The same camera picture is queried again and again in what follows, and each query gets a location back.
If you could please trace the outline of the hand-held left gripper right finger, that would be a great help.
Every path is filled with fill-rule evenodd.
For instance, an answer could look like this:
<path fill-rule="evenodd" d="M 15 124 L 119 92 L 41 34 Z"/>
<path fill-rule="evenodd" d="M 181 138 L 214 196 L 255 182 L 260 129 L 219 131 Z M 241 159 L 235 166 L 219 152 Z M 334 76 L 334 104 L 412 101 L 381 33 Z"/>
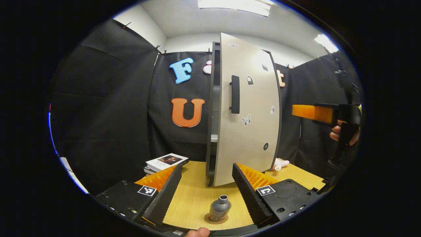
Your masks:
<path fill-rule="evenodd" d="M 286 222 L 321 198 L 316 189 L 292 179 L 278 181 L 238 163 L 233 164 L 232 177 L 258 228 Z"/>

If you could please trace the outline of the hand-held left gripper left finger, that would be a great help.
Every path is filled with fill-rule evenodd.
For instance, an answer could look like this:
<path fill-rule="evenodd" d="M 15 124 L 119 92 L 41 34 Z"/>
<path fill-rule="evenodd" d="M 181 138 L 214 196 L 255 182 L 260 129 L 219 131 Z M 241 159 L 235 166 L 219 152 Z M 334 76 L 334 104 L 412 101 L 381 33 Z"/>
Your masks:
<path fill-rule="evenodd" d="M 161 226 L 181 177 L 179 164 L 135 183 L 122 180 L 97 195 L 96 201 L 132 222 Z"/>

